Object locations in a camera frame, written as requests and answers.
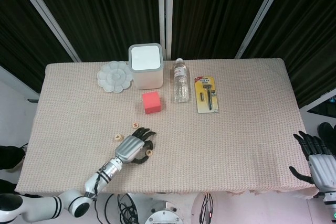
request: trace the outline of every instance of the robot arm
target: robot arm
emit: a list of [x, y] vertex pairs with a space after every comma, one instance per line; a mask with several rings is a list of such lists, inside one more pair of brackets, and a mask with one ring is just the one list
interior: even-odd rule
[[336, 159], [324, 142], [316, 136], [299, 131], [294, 134], [308, 161], [310, 176], [299, 174], [292, 166], [289, 167], [292, 174], [299, 180], [315, 184], [320, 192], [325, 194], [324, 204], [329, 209], [332, 222], [336, 222]]
[[85, 194], [72, 189], [59, 196], [44, 198], [28, 198], [21, 195], [0, 194], [0, 224], [12, 222], [18, 215], [27, 222], [57, 218], [63, 209], [74, 217], [83, 216], [97, 199], [106, 185], [121, 170], [123, 164], [130, 162], [142, 164], [148, 157], [135, 159], [140, 149], [153, 149], [151, 141], [145, 141], [155, 132], [139, 128], [115, 149], [115, 157], [107, 161], [86, 183]]

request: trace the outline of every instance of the water bottle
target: water bottle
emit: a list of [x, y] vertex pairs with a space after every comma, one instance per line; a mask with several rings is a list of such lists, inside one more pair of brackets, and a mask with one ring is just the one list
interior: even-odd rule
[[176, 102], [187, 102], [189, 100], [187, 67], [183, 59], [178, 58], [174, 66], [174, 90]]

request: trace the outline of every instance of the black curtain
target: black curtain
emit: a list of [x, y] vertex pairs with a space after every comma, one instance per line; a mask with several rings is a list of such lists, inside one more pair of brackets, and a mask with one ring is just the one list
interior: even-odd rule
[[172, 58], [234, 58], [264, 0], [173, 0]]
[[72, 62], [29, 0], [0, 0], [0, 65], [36, 92], [45, 67]]
[[243, 58], [282, 58], [299, 106], [336, 88], [336, 0], [275, 0]]
[[82, 61], [127, 60], [160, 43], [158, 0], [44, 0]]

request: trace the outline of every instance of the beige knit tablecloth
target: beige knit tablecloth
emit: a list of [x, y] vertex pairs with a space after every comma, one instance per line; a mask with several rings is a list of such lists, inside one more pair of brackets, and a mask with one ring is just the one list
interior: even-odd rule
[[[104, 63], [48, 65], [18, 192], [84, 191], [84, 183], [114, 155], [114, 136], [132, 134], [133, 122], [157, 132], [154, 154], [142, 165], [124, 165], [107, 192], [313, 189], [288, 169], [309, 174], [292, 136], [305, 128], [281, 59], [186, 61], [191, 98], [185, 104], [172, 101], [174, 63], [166, 61], [164, 85], [157, 89], [162, 111], [149, 115], [141, 94], [150, 90], [132, 84], [106, 93], [98, 86]], [[219, 113], [197, 113], [198, 76], [215, 78]]]

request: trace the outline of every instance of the red cube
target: red cube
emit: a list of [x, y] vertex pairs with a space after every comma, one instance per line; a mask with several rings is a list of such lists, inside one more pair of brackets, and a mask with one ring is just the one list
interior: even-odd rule
[[146, 114], [161, 111], [160, 97], [157, 91], [142, 94], [142, 103]]

